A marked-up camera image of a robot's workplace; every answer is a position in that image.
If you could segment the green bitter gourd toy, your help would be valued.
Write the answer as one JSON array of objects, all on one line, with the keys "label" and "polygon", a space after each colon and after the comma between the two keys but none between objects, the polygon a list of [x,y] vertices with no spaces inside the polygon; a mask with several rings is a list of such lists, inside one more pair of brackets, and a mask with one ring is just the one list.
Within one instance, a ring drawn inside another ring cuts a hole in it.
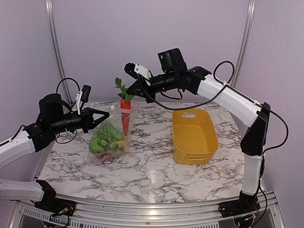
[{"label": "green bitter gourd toy", "polygon": [[112,139],[115,139],[115,140],[118,140],[118,141],[121,141],[121,140],[124,139],[124,135],[113,124],[106,122],[104,124],[104,128],[107,132],[107,135],[110,136]]}]

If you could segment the clear zip top bag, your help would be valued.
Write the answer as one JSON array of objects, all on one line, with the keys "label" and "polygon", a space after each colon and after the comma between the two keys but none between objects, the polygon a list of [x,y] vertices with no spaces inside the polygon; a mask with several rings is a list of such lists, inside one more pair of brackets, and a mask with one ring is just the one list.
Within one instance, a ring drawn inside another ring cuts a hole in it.
[{"label": "clear zip top bag", "polygon": [[128,149],[139,107],[136,101],[131,101],[130,110],[122,109],[120,102],[110,106],[110,116],[97,126],[90,139],[88,164],[100,165]]}]

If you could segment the green apple toy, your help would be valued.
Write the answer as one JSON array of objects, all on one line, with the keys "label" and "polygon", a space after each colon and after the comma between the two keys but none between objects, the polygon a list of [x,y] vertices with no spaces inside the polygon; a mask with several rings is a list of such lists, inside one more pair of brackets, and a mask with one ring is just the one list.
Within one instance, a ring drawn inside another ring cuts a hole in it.
[{"label": "green apple toy", "polygon": [[102,153],[104,149],[101,146],[101,139],[98,137],[92,138],[89,143],[89,150],[92,154]]}]

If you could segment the green grapes toy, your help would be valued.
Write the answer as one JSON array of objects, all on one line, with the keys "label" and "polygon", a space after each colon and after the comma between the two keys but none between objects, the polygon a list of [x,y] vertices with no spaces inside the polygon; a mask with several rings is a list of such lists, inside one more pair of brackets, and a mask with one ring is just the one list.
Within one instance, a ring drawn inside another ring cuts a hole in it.
[{"label": "green grapes toy", "polygon": [[97,152],[117,151],[118,145],[112,141],[97,139]]}]

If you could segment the red apple toy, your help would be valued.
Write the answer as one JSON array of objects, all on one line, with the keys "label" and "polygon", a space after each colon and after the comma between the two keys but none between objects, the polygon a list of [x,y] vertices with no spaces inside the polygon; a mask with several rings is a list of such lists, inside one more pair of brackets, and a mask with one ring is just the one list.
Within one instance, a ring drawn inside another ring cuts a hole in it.
[{"label": "red apple toy", "polygon": [[102,154],[98,155],[99,159],[103,159],[103,158],[107,158],[107,157],[109,157],[109,154],[107,154],[107,153],[102,153]]}]

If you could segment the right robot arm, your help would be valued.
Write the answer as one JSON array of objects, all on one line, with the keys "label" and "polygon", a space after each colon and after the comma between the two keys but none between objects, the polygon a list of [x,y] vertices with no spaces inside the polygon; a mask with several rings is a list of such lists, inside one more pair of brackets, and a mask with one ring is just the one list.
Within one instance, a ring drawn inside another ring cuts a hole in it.
[{"label": "right robot arm", "polygon": [[222,106],[247,126],[240,144],[245,158],[244,182],[239,199],[235,203],[238,212],[247,212],[254,205],[263,173],[263,152],[270,105],[252,100],[200,66],[191,69],[187,69],[185,65],[170,66],[163,70],[162,75],[152,76],[151,72],[140,64],[128,63],[124,71],[136,80],[127,89],[130,95],[145,98],[146,102],[151,103],[156,101],[157,93],[172,89],[187,90]]}]

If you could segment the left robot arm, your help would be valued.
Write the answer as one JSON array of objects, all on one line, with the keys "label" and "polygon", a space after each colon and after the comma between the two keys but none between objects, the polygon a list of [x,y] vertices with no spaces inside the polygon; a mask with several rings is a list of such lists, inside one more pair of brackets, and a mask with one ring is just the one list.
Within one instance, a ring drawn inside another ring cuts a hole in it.
[{"label": "left robot arm", "polygon": [[[73,112],[71,107],[54,93],[39,101],[40,113],[35,123],[21,126],[17,133],[0,145],[0,166],[3,168],[26,155],[48,148],[56,135],[78,129],[87,133],[109,117],[109,113],[93,108]],[[49,211],[56,211],[60,201],[56,191],[44,180],[0,181],[1,200],[32,200],[41,202]]]}]

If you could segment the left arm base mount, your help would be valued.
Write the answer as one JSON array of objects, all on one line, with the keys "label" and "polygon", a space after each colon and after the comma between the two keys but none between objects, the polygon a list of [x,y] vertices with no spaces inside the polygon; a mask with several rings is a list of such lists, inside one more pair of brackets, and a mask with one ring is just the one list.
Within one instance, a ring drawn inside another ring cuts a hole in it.
[{"label": "left arm base mount", "polygon": [[38,209],[51,212],[54,216],[73,216],[76,202],[72,200],[54,198],[48,201],[35,202],[34,206]]}]

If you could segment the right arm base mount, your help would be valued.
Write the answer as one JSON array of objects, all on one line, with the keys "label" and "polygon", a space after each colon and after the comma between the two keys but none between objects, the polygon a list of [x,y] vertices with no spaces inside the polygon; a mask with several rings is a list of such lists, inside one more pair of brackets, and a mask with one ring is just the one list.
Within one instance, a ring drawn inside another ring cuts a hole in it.
[{"label": "right arm base mount", "polygon": [[218,211],[221,213],[223,218],[238,216],[258,210],[260,210],[260,204],[257,200],[250,203],[248,201],[237,199],[221,202],[218,205]]}]

